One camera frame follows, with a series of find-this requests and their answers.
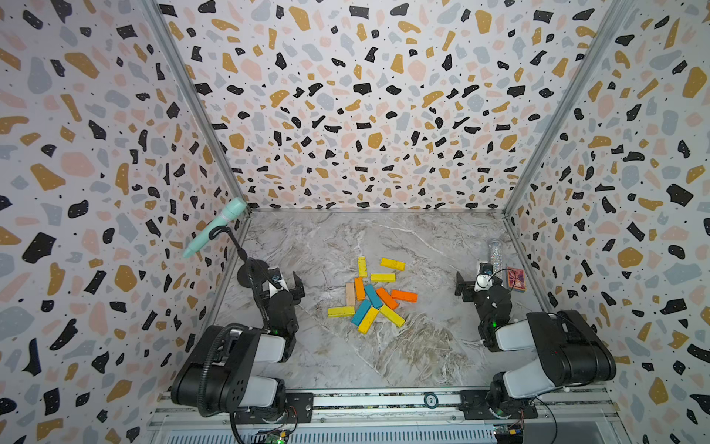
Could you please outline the orange block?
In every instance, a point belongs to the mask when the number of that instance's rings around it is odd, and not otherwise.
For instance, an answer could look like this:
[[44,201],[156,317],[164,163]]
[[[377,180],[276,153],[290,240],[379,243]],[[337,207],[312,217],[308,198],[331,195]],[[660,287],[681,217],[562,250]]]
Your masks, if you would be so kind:
[[408,302],[408,303],[417,303],[418,302],[418,294],[417,293],[405,292],[404,290],[392,290],[391,297],[394,300]]

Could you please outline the orange block diagonal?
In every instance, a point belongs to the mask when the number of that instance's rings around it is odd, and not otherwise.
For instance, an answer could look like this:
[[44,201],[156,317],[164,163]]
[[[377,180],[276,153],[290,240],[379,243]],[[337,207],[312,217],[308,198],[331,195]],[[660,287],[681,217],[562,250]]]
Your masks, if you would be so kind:
[[377,288],[376,294],[380,300],[391,310],[396,310],[399,307],[399,303],[390,295],[390,293],[385,288]]

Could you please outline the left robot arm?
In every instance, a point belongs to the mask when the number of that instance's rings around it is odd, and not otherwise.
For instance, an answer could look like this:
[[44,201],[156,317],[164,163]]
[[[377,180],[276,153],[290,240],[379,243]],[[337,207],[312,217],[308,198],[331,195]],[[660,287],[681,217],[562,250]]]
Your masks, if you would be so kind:
[[290,287],[279,269],[268,273],[279,285],[269,284],[259,294],[266,326],[207,327],[172,383],[173,403],[193,407],[203,417],[231,414],[240,424],[277,422],[290,415],[285,382],[257,376],[253,368],[290,359],[300,328],[295,307],[305,290],[297,274]]

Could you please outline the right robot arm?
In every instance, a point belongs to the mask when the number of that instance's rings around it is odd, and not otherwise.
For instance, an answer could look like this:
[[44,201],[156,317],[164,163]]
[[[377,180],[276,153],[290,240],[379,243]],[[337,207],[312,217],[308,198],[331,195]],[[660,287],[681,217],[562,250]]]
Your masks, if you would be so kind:
[[530,312],[513,322],[510,289],[495,273],[480,274],[474,280],[457,274],[455,294],[474,304],[478,332],[488,351],[535,351],[532,362],[494,375],[484,398],[493,416],[523,414],[540,395],[616,376],[616,362],[608,347],[579,312]]

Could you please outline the red playing card box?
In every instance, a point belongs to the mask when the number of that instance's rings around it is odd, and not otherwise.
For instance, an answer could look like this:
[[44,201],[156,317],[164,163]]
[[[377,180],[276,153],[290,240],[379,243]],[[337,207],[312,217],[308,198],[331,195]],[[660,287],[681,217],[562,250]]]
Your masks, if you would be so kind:
[[517,290],[517,292],[525,292],[527,290],[525,274],[522,269],[508,268],[507,280],[510,290]]

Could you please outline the black microphone stand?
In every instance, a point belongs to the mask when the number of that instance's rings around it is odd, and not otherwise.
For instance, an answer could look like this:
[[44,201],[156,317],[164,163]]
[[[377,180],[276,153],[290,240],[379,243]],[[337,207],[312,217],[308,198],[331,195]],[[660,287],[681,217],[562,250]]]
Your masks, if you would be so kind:
[[263,290],[264,283],[266,283],[268,279],[268,264],[262,260],[250,257],[241,247],[231,227],[224,229],[218,235],[223,233],[226,233],[232,240],[237,249],[238,258],[243,262],[243,265],[238,270],[238,283],[240,283],[240,286],[244,288],[261,292]]

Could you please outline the glitter filled clear tube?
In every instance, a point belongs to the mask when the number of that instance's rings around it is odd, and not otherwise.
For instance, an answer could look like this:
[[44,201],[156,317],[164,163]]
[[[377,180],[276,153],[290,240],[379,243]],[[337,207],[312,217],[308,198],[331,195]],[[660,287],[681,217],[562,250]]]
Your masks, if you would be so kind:
[[503,248],[499,239],[490,240],[489,244],[489,262],[493,268],[493,273],[502,270],[504,266]]

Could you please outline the beige wooden block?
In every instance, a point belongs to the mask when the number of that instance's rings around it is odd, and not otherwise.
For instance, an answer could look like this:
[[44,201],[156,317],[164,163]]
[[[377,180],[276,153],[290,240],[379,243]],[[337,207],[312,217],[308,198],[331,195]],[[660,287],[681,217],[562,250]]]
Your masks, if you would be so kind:
[[357,302],[356,290],[353,282],[348,282],[346,284],[346,305],[349,307],[355,307]]

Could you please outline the orange block vertical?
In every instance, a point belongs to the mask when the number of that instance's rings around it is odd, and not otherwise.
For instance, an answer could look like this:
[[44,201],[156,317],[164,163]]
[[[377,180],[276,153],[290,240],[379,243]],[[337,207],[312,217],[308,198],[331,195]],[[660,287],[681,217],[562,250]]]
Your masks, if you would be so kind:
[[354,287],[356,292],[356,298],[358,302],[362,302],[366,299],[364,291],[364,280],[362,278],[357,278],[354,280]]

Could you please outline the teal block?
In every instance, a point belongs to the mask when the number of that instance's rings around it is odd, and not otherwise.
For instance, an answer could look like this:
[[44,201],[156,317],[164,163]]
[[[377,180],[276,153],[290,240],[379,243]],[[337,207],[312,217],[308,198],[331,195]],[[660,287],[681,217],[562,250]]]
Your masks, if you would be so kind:
[[367,299],[369,300],[371,305],[373,305],[373,308],[379,310],[384,305],[384,302],[378,296],[378,294],[375,290],[375,287],[373,285],[370,285],[370,284],[365,285],[364,291],[365,291]]
[[369,300],[362,301],[351,318],[351,323],[355,326],[359,326],[371,308],[372,304]]

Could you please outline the teal block upper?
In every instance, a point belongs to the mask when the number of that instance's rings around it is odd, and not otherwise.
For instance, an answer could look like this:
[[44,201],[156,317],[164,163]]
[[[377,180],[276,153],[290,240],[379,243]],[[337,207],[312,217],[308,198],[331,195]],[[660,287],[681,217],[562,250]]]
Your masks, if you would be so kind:
[[373,305],[373,308],[379,310],[384,305],[384,302],[378,296],[378,294],[375,290],[375,287],[373,285],[370,285],[370,284],[365,285],[364,291],[365,291],[367,299],[369,300],[371,305]]

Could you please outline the yellow block bottom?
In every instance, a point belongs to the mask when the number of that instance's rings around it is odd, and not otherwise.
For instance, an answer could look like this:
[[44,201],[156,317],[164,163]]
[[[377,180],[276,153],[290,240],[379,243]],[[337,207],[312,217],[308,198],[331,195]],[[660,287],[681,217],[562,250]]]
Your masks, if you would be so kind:
[[375,309],[375,307],[371,307],[367,314],[365,315],[364,319],[358,326],[358,331],[362,333],[362,335],[365,335],[369,332],[371,329],[371,326],[373,325],[373,322],[375,322],[377,316],[379,314],[379,311]]

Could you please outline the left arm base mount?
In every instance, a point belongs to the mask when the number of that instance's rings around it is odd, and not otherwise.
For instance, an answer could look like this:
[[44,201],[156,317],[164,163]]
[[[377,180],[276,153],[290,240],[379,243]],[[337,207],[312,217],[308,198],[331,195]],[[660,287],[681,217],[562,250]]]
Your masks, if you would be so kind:
[[269,407],[250,407],[236,412],[237,425],[276,428],[278,425],[302,425],[312,422],[314,394],[312,392],[285,392],[277,394]]

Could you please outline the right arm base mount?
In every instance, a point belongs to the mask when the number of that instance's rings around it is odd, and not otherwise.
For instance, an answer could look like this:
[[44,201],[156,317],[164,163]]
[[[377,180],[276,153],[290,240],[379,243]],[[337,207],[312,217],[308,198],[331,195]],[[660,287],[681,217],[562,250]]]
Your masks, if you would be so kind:
[[466,420],[538,418],[532,399],[513,399],[500,390],[462,390],[460,410]]

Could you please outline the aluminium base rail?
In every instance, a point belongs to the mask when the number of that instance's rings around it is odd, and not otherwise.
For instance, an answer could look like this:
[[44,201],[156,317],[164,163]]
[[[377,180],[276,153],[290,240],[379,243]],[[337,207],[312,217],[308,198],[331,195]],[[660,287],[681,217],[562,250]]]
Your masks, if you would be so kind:
[[164,394],[148,425],[152,443],[628,443],[606,389],[539,395],[497,417],[483,387],[291,390],[281,419],[241,412],[204,418]]

